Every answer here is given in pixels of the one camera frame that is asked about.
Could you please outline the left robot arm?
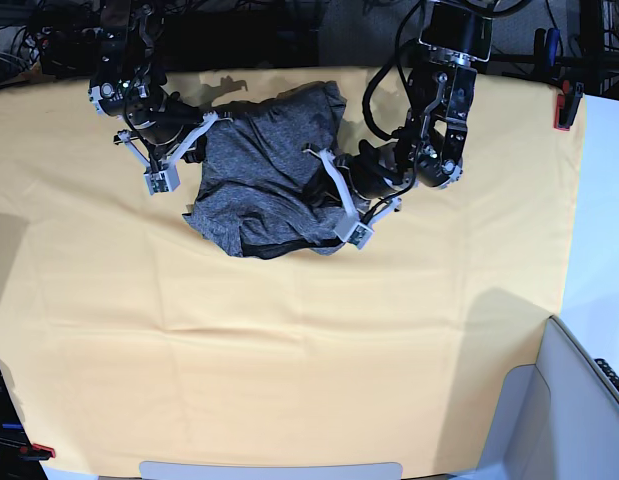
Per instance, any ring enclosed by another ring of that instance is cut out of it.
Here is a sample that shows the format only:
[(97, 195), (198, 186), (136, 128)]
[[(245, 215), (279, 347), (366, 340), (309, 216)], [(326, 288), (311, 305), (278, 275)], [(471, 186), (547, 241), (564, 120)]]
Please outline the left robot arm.
[[(355, 155), (303, 148), (322, 164), (318, 191), (331, 225), (368, 227), (416, 186), (444, 188), (463, 173), (473, 65), (489, 58), (491, 12), (469, 1), (420, 1), (408, 15), (420, 23), (418, 36), (395, 41), (392, 57), (363, 94), (363, 120), (382, 145), (362, 141)], [(403, 125), (386, 131), (375, 121), (371, 100), (391, 70), (399, 75), (407, 114)]]

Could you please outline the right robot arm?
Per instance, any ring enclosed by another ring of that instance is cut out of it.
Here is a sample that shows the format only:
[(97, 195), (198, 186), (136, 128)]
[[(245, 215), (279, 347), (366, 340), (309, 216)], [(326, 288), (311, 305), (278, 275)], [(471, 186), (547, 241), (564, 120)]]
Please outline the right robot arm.
[(202, 162), (208, 129), (228, 118), (164, 89), (166, 72), (157, 54), (164, 20), (162, 1), (105, 1), (98, 63), (88, 88), (97, 113), (124, 123), (114, 142), (129, 148), (149, 174), (179, 160)]

